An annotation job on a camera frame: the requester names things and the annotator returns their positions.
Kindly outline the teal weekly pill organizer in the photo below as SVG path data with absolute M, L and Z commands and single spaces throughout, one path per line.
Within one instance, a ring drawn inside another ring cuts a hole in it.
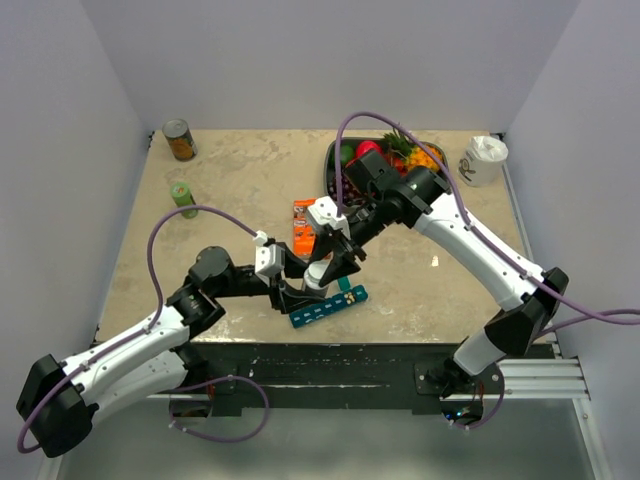
M 341 312 L 347 308 L 353 307 L 357 304 L 364 303 L 368 300 L 369 295 L 365 287 L 361 284 L 352 285 L 348 277 L 343 277 L 338 280 L 339 292 L 327 299 L 322 303 L 315 304 L 289 315 L 289 320 L 294 328 L 302 328 L 318 320 L 326 318 L 330 315 Z M 352 294 L 356 301 L 352 304 L 347 304 L 344 295 Z

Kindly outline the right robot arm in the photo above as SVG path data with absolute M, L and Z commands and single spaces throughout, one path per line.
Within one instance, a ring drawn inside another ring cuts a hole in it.
M 448 386 L 469 392 L 491 364 L 527 352 L 568 285 L 560 268 L 543 270 L 511 249 L 459 208 L 449 183 L 426 167 L 401 175 L 371 150 L 347 165 L 346 176 L 366 201 L 350 215 L 339 213 L 329 196 L 308 208 L 316 240 L 303 276 L 306 289 L 322 293 L 329 283 L 358 272 L 364 245 L 387 226 L 403 224 L 444 248 L 500 307 L 456 349 L 444 372 Z

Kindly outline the white pill bottle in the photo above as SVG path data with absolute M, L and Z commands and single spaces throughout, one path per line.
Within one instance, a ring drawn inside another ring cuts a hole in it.
M 319 295 L 325 296 L 328 290 L 328 286 L 325 285 L 322 287 L 320 285 L 320 280 L 322 279 L 324 273 L 326 272 L 328 266 L 330 264 L 329 260 L 321 260 L 316 262 L 311 262 L 303 275 L 303 290 L 306 292 L 317 293 Z

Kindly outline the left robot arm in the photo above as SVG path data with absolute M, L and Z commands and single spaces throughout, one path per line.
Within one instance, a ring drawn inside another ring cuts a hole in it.
M 266 296 L 273 309 L 292 314 L 324 302 L 327 268 L 327 260 L 307 262 L 274 240 L 243 266 L 222 247 L 205 248 L 182 286 L 149 317 L 64 360 L 47 354 L 32 364 L 16 405 L 23 420 L 19 452 L 61 456 L 127 404 L 165 390 L 200 390 L 207 368 L 187 352 L 194 337 L 225 315 L 220 299 Z

